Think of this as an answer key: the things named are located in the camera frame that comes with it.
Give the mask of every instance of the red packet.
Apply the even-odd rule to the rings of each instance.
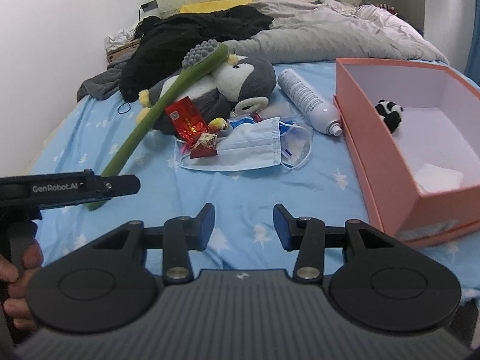
[[[165,108],[178,134],[190,147],[190,157],[207,157],[217,154],[216,135],[210,134],[208,125],[189,97],[184,97]]]

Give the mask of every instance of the human hand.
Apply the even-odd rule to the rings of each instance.
[[[18,277],[17,268],[0,255],[0,280],[9,283],[10,295],[10,298],[3,303],[3,308],[5,313],[13,318],[13,324],[17,329],[34,331],[37,328],[28,309],[25,292],[30,278],[40,269],[42,263],[42,250],[36,240],[23,254],[25,272],[21,277]]]

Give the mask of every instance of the small panda toy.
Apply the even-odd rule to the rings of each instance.
[[[403,108],[400,105],[382,99],[375,105],[375,109],[387,125],[388,130],[393,133],[402,121]]]

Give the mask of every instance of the white aerosol can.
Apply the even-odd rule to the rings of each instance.
[[[278,85],[315,130],[335,137],[342,135],[338,109],[315,92],[295,71],[282,71],[278,75]]]

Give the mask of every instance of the metal pivot bolt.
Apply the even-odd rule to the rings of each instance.
[[[182,266],[174,266],[166,270],[166,275],[173,280],[182,280],[189,274],[189,270]]]
[[[297,276],[300,279],[316,279],[320,276],[320,271],[312,266],[303,266],[302,268],[297,269]]]

